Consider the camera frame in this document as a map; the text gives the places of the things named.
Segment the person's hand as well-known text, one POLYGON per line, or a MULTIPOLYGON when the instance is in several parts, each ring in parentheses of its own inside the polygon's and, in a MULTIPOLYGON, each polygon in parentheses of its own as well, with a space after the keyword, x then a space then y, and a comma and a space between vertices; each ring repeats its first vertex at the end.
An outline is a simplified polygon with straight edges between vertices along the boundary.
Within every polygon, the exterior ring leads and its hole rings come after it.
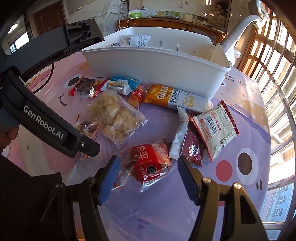
POLYGON ((10 128, 7 133, 0 134, 0 151, 3 150, 13 141, 18 135, 18 128, 10 128))

